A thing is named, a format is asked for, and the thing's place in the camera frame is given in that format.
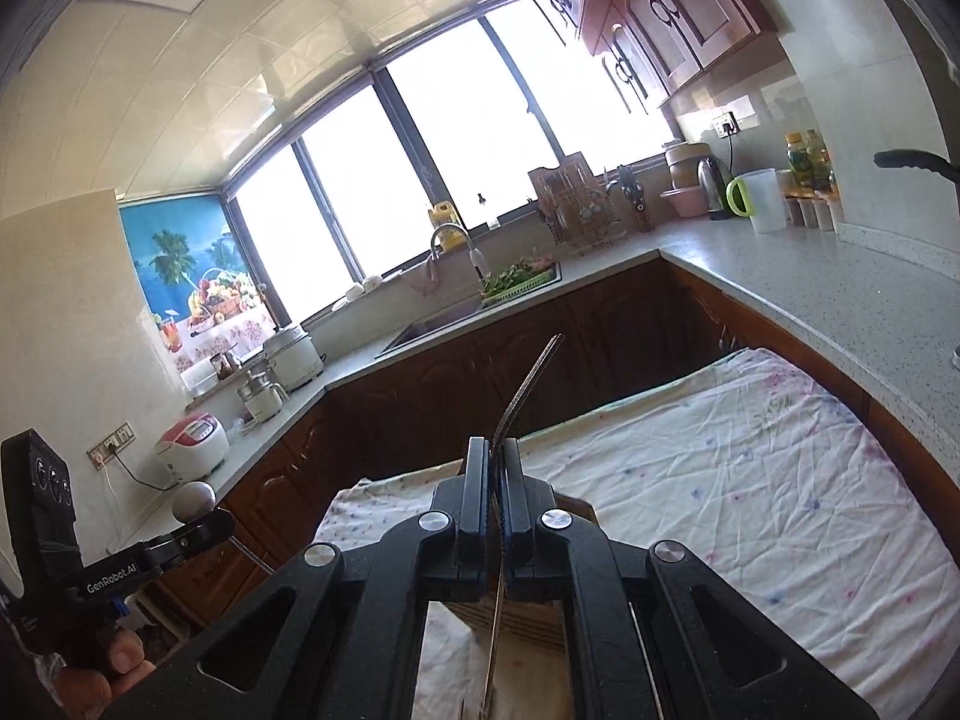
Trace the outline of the person's left hand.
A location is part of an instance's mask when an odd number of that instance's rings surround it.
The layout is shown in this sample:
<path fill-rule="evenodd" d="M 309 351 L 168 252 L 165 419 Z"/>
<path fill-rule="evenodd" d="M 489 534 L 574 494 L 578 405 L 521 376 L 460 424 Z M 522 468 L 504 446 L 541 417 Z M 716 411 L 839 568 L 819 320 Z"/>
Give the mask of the person's left hand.
<path fill-rule="evenodd" d="M 117 628 L 106 647 L 114 676 L 67 667 L 60 655 L 33 656 L 37 678 L 70 718 L 99 718 L 112 700 L 135 688 L 155 671 L 135 632 Z"/>

